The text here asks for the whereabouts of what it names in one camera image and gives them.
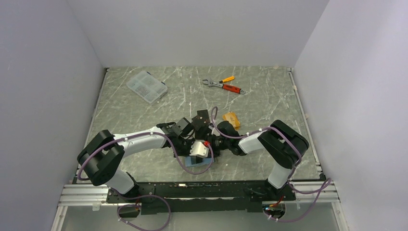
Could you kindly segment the black card wallet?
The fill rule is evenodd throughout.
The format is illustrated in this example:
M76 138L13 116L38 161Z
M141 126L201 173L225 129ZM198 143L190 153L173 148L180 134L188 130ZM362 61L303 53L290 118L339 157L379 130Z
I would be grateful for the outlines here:
M211 124L208 110L198 110L197 115L192 118L191 124L195 131L207 128Z

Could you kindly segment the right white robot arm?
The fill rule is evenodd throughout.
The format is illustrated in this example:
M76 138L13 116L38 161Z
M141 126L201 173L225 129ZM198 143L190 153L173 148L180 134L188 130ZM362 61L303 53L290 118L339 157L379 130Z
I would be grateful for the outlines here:
M283 195L283 187L310 147L305 137L281 120L246 135L240 135L228 121L219 123L214 130L224 139L222 144L234 155L266 151L274 159L275 165L265 186L266 196L271 200Z

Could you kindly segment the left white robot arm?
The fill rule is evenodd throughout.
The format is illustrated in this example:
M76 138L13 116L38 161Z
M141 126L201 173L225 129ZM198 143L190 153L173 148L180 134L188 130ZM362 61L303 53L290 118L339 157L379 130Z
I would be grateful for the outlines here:
M94 186L105 184L115 189L126 202L134 201L139 185L127 172L119 169L123 158L146 150L170 147L174 156L207 156L204 144L188 136L193 125L185 118L179 122L161 123L141 132L112 134L100 131L78 155L80 171Z

